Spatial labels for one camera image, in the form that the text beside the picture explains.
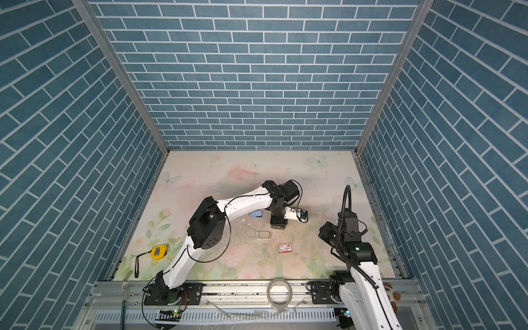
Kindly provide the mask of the staples tray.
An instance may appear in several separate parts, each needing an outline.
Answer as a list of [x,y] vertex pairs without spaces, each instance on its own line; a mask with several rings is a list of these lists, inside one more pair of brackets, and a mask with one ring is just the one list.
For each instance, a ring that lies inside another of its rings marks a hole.
[[270,239],[271,236],[272,235],[271,235],[270,231],[264,231],[264,230],[256,231],[256,238],[257,239]]

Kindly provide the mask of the red staples box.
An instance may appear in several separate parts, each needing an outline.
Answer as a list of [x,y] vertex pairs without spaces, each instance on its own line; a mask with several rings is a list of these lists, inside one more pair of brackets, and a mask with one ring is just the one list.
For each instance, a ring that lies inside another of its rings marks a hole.
[[288,253],[292,251],[291,243],[281,243],[278,245],[279,253]]

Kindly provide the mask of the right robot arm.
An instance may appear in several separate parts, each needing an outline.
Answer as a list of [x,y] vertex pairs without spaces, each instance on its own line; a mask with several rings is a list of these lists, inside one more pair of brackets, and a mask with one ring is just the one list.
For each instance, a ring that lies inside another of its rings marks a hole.
[[331,247],[330,253],[342,261],[346,271],[330,276],[331,295],[343,303],[355,329],[401,329],[384,287],[378,259],[370,243],[362,241],[357,214],[348,208],[338,213],[336,225],[327,222],[319,238]]

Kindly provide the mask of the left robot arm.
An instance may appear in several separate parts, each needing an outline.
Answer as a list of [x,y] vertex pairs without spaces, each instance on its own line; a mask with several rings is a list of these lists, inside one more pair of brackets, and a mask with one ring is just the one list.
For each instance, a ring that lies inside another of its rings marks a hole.
[[230,199],[205,198],[189,221],[187,237],[180,251],[164,271],[156,274],[155,288],[161,296],[181,290],[192,267],[202,262],[199,257],[221,241],[224,227],[230,225],[232,219],[267,210],[271,212],[273,229],[283,230],[289,220],[294,219],[306,223],[307,211],[294,206],[300,203],[302,195],[302,186],[295,180],[283,184],[267,180],[253,191]]

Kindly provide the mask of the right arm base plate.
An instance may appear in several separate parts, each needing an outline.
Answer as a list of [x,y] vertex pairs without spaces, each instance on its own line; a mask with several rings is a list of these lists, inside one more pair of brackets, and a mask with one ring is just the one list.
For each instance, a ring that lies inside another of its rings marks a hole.
[[341,304],[338,294],[327,280],[312,280],[305,284],[314,305]]

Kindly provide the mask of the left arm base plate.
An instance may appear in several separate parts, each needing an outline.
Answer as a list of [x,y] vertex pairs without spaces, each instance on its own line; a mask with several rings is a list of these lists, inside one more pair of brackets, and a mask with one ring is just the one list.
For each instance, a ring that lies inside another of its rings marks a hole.
[[203,283],[185,282],[182,286],[160,291],[155,283],[147,286],[143,304],[146,306],[162,305],[199,305],[202,299]]

